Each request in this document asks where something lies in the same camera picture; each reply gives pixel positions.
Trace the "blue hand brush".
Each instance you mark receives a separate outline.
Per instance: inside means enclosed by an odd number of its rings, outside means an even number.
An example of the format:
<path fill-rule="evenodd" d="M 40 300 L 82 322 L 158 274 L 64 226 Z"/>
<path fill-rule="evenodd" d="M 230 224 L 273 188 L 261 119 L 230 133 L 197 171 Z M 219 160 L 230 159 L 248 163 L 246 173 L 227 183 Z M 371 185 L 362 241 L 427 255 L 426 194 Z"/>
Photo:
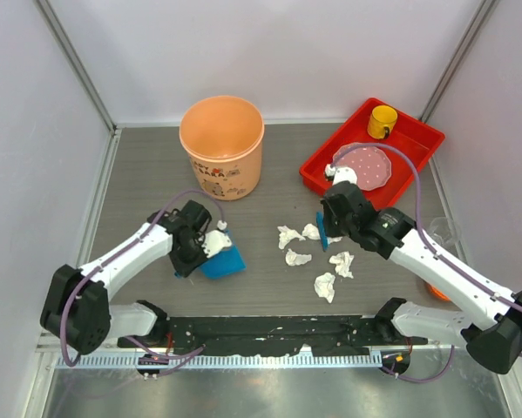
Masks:
<path fill-rule="evenodd" d="M 323 213 L 322 212 L 317 212 L 316 213 L 315 221 L 316 221 L 317 229 L 318 229 L 318 232 L 319 232 L 319 235 L 320 235 L 320 241 L 321 241 L 321 245 L 322 245 L 322 250 L 324 252 L 326 252 L 328 250 L 329 243 L 328 243 L 328 236 L 326 234 L 325 227 L 324 227 L 324 217 L 323 217 Z"/>

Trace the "blue dustpan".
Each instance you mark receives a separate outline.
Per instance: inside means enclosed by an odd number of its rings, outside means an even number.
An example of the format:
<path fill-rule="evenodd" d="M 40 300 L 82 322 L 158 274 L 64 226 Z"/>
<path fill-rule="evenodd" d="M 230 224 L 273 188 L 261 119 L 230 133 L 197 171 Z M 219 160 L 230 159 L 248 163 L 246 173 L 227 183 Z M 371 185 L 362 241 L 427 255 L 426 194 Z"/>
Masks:
<path fill-rule="evenodd" d="M 197 269 L 199 269 L 205 277 L 216 280 L 233 273 L 244 271 L 246 269 L 246 264 L 241 257 L 237 246 L 233 242 L 231 248 L 217 254 L 211 259 L 207 259 L 204 264 L 195 270 Z"/>

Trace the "clear plastic cup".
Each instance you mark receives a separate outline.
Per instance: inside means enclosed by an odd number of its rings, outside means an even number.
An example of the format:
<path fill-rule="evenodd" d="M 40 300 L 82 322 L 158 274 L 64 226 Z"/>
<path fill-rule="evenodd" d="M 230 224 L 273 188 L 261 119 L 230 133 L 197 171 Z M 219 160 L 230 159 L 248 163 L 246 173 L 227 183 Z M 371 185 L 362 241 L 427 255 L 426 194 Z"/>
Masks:
<path fill-rule="evenodd" d="M 427 232 L 442 247 L 455 246 L 460 239 L 458 224 L 447 217 L 434 218 Z"/>

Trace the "orange plastic bucket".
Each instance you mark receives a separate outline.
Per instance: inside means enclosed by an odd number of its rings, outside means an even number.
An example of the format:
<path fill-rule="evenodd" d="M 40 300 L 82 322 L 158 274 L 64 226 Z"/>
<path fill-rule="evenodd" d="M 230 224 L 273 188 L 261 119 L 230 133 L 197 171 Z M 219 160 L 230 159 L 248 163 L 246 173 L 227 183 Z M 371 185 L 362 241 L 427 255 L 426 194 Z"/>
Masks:
<path fill-rule="evenodd" d="M 212 197 L 242 199 L 261 177 L 264 120 L 249 101 L 233 96 L 202 99 L 180 122 L 180 143 L 200 188 Z"/>

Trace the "orange plastic bowl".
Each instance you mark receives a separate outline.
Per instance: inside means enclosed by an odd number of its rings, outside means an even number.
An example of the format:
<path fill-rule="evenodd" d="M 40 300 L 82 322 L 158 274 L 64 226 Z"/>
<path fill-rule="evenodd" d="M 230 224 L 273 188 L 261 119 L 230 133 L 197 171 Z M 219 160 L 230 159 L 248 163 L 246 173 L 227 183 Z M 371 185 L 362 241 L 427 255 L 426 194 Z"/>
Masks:
<path fill-rule="evenodd" d="M 429 283 L 425 284 L 426 290 L 429 292 L 431 296 L 436 298 L 437 300 L 441 300 L 442 302 L 450 302 L 451 300 L 441 293 L 438 289 L 436 289 L 434 286 L 430 285 Z"/>

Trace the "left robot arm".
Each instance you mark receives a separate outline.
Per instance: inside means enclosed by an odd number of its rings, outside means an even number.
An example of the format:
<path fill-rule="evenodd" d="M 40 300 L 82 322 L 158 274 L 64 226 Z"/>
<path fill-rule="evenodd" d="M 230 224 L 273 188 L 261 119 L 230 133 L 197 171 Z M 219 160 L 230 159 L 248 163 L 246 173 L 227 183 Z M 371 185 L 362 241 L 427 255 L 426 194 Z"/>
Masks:
<path fill-rule="evenodd" d="M 189 200 L 181 209 L 153 213 L 134 235 L 94 261 L 61 266 L 52 276 L 40 324 L 59 338 L 63 356 L 71 350 L 87 355 L 118 338 L 160 346 L 167 336 L 166 314 L 146 301 L 114 306 L 112 298 L 155 260 L 168 257 L 186 277 L 230 246 L 222 230 L 208 229 L 211 220 L 202 204 Z"/>

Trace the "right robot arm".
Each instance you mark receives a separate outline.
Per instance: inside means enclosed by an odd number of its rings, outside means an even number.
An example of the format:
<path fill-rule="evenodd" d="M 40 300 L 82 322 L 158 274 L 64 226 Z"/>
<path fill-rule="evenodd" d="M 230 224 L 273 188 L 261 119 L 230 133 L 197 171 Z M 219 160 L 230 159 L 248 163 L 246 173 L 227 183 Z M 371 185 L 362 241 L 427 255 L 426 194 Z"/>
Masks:
<path fill-rule="evenodd" d="M 459 313 L 395 300 L 395 310 L 375 323 L 387 344 L 404 336 L 464 348 L 480 366 L 507 374 L 522 354 L 522 290 L 515 293 L 479 274 L 444 250 L 402 211 L 380 211 L 348 181 L 322 197 L 323 227 L 330 237 L 348 237 L 439 289 Z"/>

